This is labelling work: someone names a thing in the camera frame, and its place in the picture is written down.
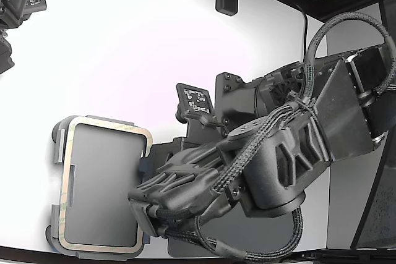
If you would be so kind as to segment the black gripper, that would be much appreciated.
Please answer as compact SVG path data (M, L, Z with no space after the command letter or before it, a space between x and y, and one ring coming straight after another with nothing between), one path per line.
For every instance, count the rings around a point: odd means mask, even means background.
M187 119L186 136L176 137L172 142L154 144L149 156L141 158L139 161L139 176L142 181L147 181L156 175L157 169L163 166L173 155L206 143L219 142L227 135L228 128L223 123L216 122L214 126L205 126L197 119Z

